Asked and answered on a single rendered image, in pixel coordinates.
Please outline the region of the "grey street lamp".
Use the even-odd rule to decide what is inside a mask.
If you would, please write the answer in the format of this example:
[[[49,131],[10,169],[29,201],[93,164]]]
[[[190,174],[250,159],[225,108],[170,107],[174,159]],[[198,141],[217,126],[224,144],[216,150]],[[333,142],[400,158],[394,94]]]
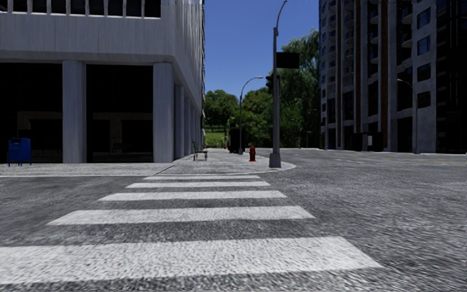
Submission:
[[[242,155],[243,154],[243,144],[242,144],[242,99],[243,99],[243,91],[245,86],[254,79],[262,79],[263,76],[256,76],[253,78],[250,78],[242,87],[241,94],[240,94],[240,101],[239,101],[239,114],[240,114],[240,121],[239,121],[239,148],[238,148],[238,154]]]
[[[412,115],[413,115],[413,138],[415,139],[413,142],[413,154],[419,155],[420,150],[418,147],[418,99],[417,99],[417,92],[414,90],[413,86],[400,78],[397,78],[397,82],[403,82],[407,84],[412,90]]]

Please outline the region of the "green bench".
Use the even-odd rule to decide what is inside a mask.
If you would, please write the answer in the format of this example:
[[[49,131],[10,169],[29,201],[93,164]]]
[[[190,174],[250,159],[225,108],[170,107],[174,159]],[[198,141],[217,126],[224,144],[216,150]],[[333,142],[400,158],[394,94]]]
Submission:
[[[193,148],[194,148],[194,155],[193,155],[193,160],[197,160],[198,155],[202,153],[204,155],[204,159],[207,160],[208,158],[208,150],[203,149],[202,147],[198,147],[198,144],[195,141],[192,141]]]

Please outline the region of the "traffic light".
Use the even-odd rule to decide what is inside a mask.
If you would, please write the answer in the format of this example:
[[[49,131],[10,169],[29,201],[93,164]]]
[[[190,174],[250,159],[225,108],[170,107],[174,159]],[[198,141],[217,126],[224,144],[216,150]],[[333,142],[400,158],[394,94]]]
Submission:
[[[280,168],[280,79],[277,77],[277,68],[298,69],[299,53],[277,52],[278,24],[283,7],[288,2],[284,0],[279,10],[273,33],[273,71],[266,77],[266,86],[271,89],[273,96],[273,142],[272,153],[269,155],[269,167]]]

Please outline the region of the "trees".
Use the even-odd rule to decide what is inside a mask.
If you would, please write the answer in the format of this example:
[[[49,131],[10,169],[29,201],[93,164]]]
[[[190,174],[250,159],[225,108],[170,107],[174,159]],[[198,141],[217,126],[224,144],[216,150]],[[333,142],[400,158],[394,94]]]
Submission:
[[[282,47],[285,52],[299,53],[298,69],[278,69],[281,78],[280,147],[317,147],[319,143],[319,33],[294,38]],[[207,91],[204,112],[206,145],[227,145],[230,122],[239,124],[239,99],[222,89]],[[272,147],[272,92],[266,87],[248,91],[242,99],[242,128],[246,145]]]

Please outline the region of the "pale concrete building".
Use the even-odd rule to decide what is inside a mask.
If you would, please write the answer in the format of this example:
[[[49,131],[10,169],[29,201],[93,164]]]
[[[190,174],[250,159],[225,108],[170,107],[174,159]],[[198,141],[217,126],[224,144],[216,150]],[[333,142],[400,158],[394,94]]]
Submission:
[[[204,0],[0,0],[0,163],[171,162],[202,138]]]

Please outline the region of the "grey concrete tower building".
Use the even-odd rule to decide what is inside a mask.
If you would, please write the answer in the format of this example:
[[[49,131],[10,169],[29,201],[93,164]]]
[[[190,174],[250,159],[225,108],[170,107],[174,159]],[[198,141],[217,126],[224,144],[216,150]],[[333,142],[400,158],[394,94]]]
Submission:
[[[320,147],[352,150],[383,132],[383,151],[467,152],[467,0],[319,0]]]

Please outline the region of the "blue letter box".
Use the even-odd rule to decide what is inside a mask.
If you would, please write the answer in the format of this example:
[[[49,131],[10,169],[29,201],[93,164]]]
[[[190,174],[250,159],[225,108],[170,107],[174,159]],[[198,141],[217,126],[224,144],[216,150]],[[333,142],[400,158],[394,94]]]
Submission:
[[[32,164],[31,144],[29,138],[13,137],[9,140],[9,167],[12,161],[16,161],[20,166],[22,166],[24,161],[29,161],[29,164]]]

